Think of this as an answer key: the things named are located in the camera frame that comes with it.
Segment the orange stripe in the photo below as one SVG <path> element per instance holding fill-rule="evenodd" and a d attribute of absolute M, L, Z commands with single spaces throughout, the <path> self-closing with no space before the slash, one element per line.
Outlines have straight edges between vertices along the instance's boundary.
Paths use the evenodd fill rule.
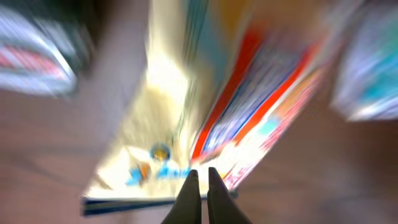
<path fill-rule="evenodd" d="M 249 119 L 249 121 L 243 126 L 239 133 L 235 136 L 234 140 L 236 144 L 252 130 L 261 121 L 262 117 L 269 111 L 272 105 L 293 85 L 293 83 L 301 76 L 304 68 L 311 62 L 312 56 L 318 50 L 318 44 L 310 48 L 303 56 L 302 61 L 299 63 L 293 74 L 288 80 L 286 80 L 254 113 L 254 115 Z"/>
<path fill-rule="evenodd" d="M 235 64 L 233 73 L 228 83 L 225 86 L 221 96 L 218 98 L 213 111 L 209 115 L 203 130 L 200 132 L 195 149 L 192 154 L 192 159 L 197 159 L 200 157 L 203 150 L 203 146 L 210 134 L 210 131 L 214 124 L 217 122 L 218 118 L 221 116 L 223 111 L 227 108 L 229 102 L 231 101 L 235 91 L 238 89 L 246 70 L 248 69 L 252 58 L 255 56 L 258 48 L 260 47 L 264 36 L 261 35 L 258 30 L 249 29 L 242 40 L 241 50 L 239 52 L 238 60 Z"/>

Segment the blurry package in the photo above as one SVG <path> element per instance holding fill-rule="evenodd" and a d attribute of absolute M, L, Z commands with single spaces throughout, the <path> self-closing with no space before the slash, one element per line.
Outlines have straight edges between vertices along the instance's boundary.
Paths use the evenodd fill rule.
<path fill-rule="evenodd" d="M 398 6 L 373 6 L 340 68 L 333 105 L 350 120 L 398 118 Z"/>
<path fill-rule="evenodd" d="M 90 38 L 73 2 L 0 2 L 0 88 L 33 95 L 76 88 Z"/>
<path fill-rule="evenodd" d="M 191 169 L 206 194 L 208 166 L 235 188 L 317 86 L 342 2 L 152 1 L 148 69 L 85 196 L 174 198 Z"/>

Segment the snack package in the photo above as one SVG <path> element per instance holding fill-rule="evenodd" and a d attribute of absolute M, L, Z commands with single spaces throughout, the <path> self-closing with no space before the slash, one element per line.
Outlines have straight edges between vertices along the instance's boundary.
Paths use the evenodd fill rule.
<path fill-rule="evenodd" d="M 336 21 L 316 0 L 152 1 L 148 69 L 85 196 L 167 200 L 191 169 L 205 195 L 209 166 L 235 188 L 314 91 L 350 5 Z"/>
<path fill-rule="evenodd" d="M 398 118 L 398 7 L 373 6 L 343 59 L 333 106 L 349 120 Z"/>
<path fill-rule="evenodd" d="M 75 90 L 90 41 L 76 11 L 59 0 L 0 3 L 0 88 L 33 95 Z"/>

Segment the wooden surface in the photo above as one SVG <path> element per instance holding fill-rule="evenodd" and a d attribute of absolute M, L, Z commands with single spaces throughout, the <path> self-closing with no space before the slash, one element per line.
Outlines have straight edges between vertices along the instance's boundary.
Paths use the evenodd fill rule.
<path fill-rule="evenodd" d="M 80 217 L 80 194 L 146 63 L 147 1 L 117 2 L 76 97 L 0 91 L 0 223 L 160 223 L 170 209 Z M 241 184 L 237 203 L 253 223 L 398 223 L 397 136 L 396 122 L 344 122 L 318 95 Z"/>

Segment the brown surface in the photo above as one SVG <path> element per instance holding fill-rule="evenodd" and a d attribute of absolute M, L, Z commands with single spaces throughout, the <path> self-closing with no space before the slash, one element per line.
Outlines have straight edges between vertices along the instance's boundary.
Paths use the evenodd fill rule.
<path fill-rule="evenodd" d="M 79 217 L 80 194 L 144 69 L 147 1 L 118 1 L 80 92 L 0 91 L 0 223 L 160 223 L 170 207 Z M 253 223 L 398 223 L 398 124 L 347 124 L 319 95 L 240 186 Z M 203 220 L 206 223 L 206 205 Z"/>

